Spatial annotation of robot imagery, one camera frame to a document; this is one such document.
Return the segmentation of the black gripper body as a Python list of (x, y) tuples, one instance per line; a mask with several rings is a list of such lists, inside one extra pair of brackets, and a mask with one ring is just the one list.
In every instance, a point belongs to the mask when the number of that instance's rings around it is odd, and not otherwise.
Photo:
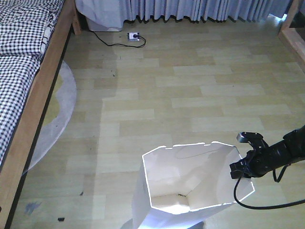
[(231, 178), (262, 177), (266, 173), (290, 164), (291, 153), (281, 141), (269, 147), (258, 147), (247, 152), (246, 157), (230, 164)]

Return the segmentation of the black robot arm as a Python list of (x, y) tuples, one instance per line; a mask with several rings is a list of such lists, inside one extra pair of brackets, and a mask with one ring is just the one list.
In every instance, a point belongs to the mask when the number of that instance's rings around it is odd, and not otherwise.
[(240, 132), (240, 143), (249, 143), (253, 148), (246, 157), (230, 164), (231, 178), (262, 177), (277, 168), (290, 165), (305, 158), (305, 128), (301, 127), (283, 136), (273, 145), (268, 145), (260, 133)]

